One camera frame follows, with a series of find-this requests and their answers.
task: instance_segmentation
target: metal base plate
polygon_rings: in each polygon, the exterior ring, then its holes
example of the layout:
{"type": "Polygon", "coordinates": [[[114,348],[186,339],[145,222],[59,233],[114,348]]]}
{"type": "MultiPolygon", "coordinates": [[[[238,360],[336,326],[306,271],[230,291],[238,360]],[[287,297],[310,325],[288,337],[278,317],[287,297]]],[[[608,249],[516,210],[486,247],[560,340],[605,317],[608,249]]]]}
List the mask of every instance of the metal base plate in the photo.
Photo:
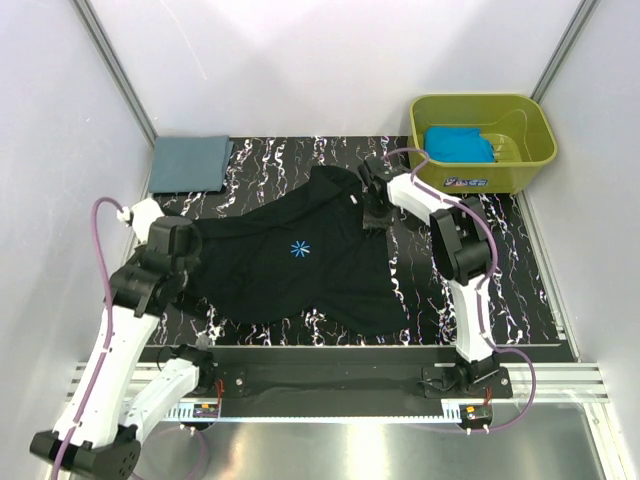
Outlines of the metal base plate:
{"type": "Polygon", "coordinates": [[[247,369],[240,366],[218,367],[218,378],[224,383],[224,398],[242,398],[247,383],[247,369]]]}
{"type": "MultiPolygon", "coordinates": [[[[453,367],[429,367],[422,369],[422,379],[442,378],[443,374],[451,370],[453,367]]],[[[453,388],[448,392],[439,390],[437,387],[424,385],[424,396],[429,399],[447,399],[447,398],[469,398],[484,400],[486,398],[486,388],[491,387],[492,398],[513,398],[513,389],[511,388],[511,379],[509,371],[505,367],[500,367],[498,373],[491,378],[470,387],[470,392],[462,392],[458,388],[453,388]]]]}

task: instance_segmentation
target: white wall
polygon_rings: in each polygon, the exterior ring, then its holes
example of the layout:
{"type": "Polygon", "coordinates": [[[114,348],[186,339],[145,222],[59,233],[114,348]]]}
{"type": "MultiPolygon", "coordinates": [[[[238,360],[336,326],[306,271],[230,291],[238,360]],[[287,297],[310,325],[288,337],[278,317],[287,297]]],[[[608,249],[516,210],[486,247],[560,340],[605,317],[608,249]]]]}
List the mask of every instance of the white wall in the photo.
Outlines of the white wall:
{"type": "Polygon", "coordinates": [[[555,163],[528,193],[587,361],[640,466],[640,2],[601,2],[543,101],[555,163]]]}
{"type": "Polygon", "coordinates": [[[579,0],[93,0],[160,134],[394,135],[434,92],[530,94],[579,0]]]}
{"type": "MultiPolygon", "coordinates": [[[[36,478],[31,437],[53,427],[103,298],[94,199],[139,200],[150,148],[66,0],[0,4],[0,476],[36,478]]],[[[108,265],[128,232],[105,207],[108,265]]]]}

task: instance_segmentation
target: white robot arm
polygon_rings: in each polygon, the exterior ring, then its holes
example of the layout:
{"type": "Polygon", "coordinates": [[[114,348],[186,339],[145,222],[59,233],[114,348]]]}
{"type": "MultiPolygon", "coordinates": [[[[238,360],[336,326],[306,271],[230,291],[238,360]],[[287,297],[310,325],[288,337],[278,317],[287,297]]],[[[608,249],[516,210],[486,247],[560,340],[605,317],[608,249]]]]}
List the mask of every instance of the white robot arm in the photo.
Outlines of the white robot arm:
{"type": "Polygon", "coordinates": [[[461,391],[495,375],[499,370],[489,320],[491,250],[486,233],[456,206],[464,206],[486,222],[480,200],[465,200],[439,192],[402,168],[382,160],[365,161],[358,171],[367,188],[365,226],[391,224],[391,212],[400,207],[430,228],[432,255],[439,273],[449,282],[456,312],[455,378],[461,391]]]}
{"type": "Polygon", "coordinates": [[[182,291],[188,273],[197,265],[201,246],[190,220],[164,217],[153,200],[141,202],[132,212],[133,217],[123,220],[144,242],[109,280],[114,304],[109,348],[104,348],[109,330],[105,309],[71,402],[54,429],[37,433],[30,445],[31,453],[48,462],[66,448],[62,467],[89,478],[129,478],[141,445],[165,414],[185,395],[210,391],[216,380],[212,354],[182,345],[173,350],[162,372],[124,403],[138,358],[168,303],[182,291]],[[100,374],[92,381],[99,362],[100,374]]]}

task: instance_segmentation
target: yellow plastic basket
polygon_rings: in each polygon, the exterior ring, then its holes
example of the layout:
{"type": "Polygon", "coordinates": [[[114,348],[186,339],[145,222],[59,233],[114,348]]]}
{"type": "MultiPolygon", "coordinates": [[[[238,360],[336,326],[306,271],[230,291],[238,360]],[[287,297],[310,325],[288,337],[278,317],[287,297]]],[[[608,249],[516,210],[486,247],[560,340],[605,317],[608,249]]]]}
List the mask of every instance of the yellow plastic basket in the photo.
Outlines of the yellow plastic basket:
{"type": "MultiPolygon", "coordinates": [[[[444,163],[435,159],[418,177],[446,193],[518,193],[554,159],[556,140],[540,106],[523,95],[426,95],[411,105],[409,146],[424,149],[434,126],[477,127],[491,142],[494,163],[444,163]]],[[[411,167],[424,160],[410,153],[411,167]]]]}

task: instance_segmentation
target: folded gray towel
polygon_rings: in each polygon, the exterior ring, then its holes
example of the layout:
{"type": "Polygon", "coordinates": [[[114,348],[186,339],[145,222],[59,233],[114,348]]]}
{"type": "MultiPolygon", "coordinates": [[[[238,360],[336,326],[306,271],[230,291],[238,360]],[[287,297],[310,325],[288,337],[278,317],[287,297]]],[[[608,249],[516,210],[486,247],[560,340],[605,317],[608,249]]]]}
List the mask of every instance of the folded gray towel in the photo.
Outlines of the folded gray towel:
{"type": "Polygon", "coordinates": [[[158,137],[149,192],[219,192],[233,142],[229,137],[158,137]]]}

